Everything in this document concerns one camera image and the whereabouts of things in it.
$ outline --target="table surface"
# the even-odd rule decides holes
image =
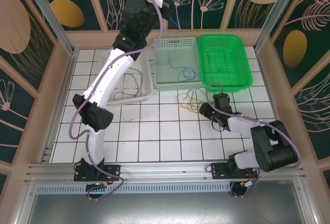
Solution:
[[[265,83],[252,47],[246,47],[253,76],[249,89],[229,93],[233,111],[246,116],[274,120],[274,113]],[[74,94],[82,94],[100,71],[98,58],[104,50],[80,50],[63,107],[51,163],[72,163],[84,154],[83,136],[77,141],[69,138],[69,123],[76,110],[72,103]],[[154,79],[154,67],[151,67]],[[105,162],[159,162],[199,161],[227,159],[229,155],[253,149],[252,140],[234,132],[213,130],[211,121],[204,116],[178,107],[177,94],[185,91],[157,92],[145,102],[125,106],[107,106],[114,114],[104,141]],[[206,101],[205,89],[190,91],[197,99]],[[180,96],[179,102],[188,102]],[[84,125],[77,119],[74,134]]]

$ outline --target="white basket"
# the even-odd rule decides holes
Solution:
[[[153,93],[153,83],[149,67],[148,54],[150,53],[152,54],[153,52],[149,50],[141,53],[133,65],[120,78],[111,93],[108,101],[109,105],[119,106],[134,104],[146,101],[151,97]]]

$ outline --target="green plastic basket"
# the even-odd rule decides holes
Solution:
[[[234,35],[205,35],[197,42],[202,83],[223,85],[225,92],[238,92],[252,84],[252,74],[243,41]],[[218,86],[210,92],[220,92]]]

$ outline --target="purple cable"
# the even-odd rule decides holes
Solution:
[[[278,132],[281,136],[283,136],[285,138],[285,140],[287,140],[290,145],[292,146],[292,148],[294,149],[295,153],[297,154],[297,157],[298,157],[298,161],[297,161],[297,164],[293,165],[293,166],[287,166],[287,167],[284,167],[285,169],[295,169],[295,168],[298,168],[301,164],[301,155],[299,153],[299,150],[298,148],[296,147],[296,145],[293,143],[293,141],[290,139],[290,137],[288,137],[287,135],[285,135],[281,130],[277,129],[276,127],[272,126],[271,124],[267,123],[267,122],[264,122],[264,121],[261,121],[261,120],[257,120],[257,119],[254,119],[254,118],[251,118],[251,117],[247,117],[247,116],[243,116],[243,115],[235,115],[235,114],[231,114],[231,113],[226,113],[226,112],[223,112],[217,108],[214,107],[214,105],[212,105],[212,103],[210,102],[209,98],[208,98],[208,92],[209,92],[209,89],[211,86],[213,85],[217,85],[217,86],[220,86],[221,87],[221,93],[223,93],[223,85],[221,85],[220,83],[217,83],[217,82],[212,82],[209,84],[209,86],[207,86],[206,88],[206,99],[207,99],[207,103],[214,109],[216,110],[217,112],[221,113],[221,114],[224,114],[224,115],[227,115],[229,117],[239,117],[239,118],[244,118],[246,120],[249,120],[249,121],[253,121],[253,122],[257,122],[259,124],[262,124],[262,125],[266,125],[268,127],[270,127],[271,129],[275,130],[276,132]]]
[[[149,50],[151,48],[153,48],[157,43],[158,41],[160,40],[162,34],[163,34],[163,21],[162,21],[162,16],[161,16],[161,13],[160,13],[160,10],[156,4],[156,2],[154,0],[151,0],[152,4],[154,5],[155,9],[156,9],[156,12],[158,14],[158,18],[159,18],[159,24],[160,24],[160,33],[157,37],[157,39],[149,46],[145,47],[145,48],[142,48],[142,49],[139,49],[139,50],[133,50],[133,51],[129,51],[127,53],[123,53],[121,55],[119,55],[118,57],[116,57],[110,64],[109,66],[103,71],[103,73],[101,74],[101,76],[99,77],[98,81],[96,82],[95,86],[93,87],[90,95],[86,98],[86,100],[78,107],[77,111],[74,113],[73,117],[72,117],[72,120],[70,122],[70,126],[69,126],[69,137],[73,140],[75,139],[78,139],[79,137],[81,137],[83,134],[87,133],[87,139],[86,139],[86,152],[87,152],[87,156],[89,158],[89,160],[91,161],[92,165],[100,172],[102,172],[103,174],[105,175],[108,175],[110,177],[113,177],[113,178],[116,178],[116,179],[120,179],[122,182],[116,186],[111,192],[109,192],[107,195],[103,195],[102,197],[99,197],[99,199],[103,199],[103,198],[106,198],[108,197],[109,195],[111,195],[113,192],[115,192],[120,186],[122,186],[122,184],[124,183],[124,179],[121,178],[121,177],[118,177],[116,175],[113,175],[113,174],[110,174],[104,170],[102,170],[101,168],[99,168],[93,161],[92,157],[90,156],[90,151],[89,151],[89,148],[88,148],[88,141],[89,141],[89,135],[90,135],[90,131],[89,130],[84,130],[82,133],[78,134],[77,136],[73,136],[72,134],[72,128],[73,128],[73,124],[74,124],[74,121],[76,120],[79,112],[82,110],[82,108],[86,105],[86,103],[92,98],[92,96],[94,95],[95,93],[95,90],[96,88],[98,87],[99,83],[101,82],[101,80],[103,79],[103,77],[105,76],[105,74],[108,72],[108,70],[110,68],[112,68],[112,66],[114,65],[114,63],[116,63],[119,59],[121,59],[122,57],[125,57],[125,56],[129,56],[129,55],[132,55],[132,54],[135,54],[135,53],[141,53],[143,51],[146,51],[146,50]],[[91,190],[93,189],[96,189],[96,188],[101,188],[101,187],[105,187],[105,186],[96,186],[92,189],[90,189],[88,192],[87,192],[87,195],[89,197],[89,199],[91,199],[91,197],[89,196],[89,193]]]

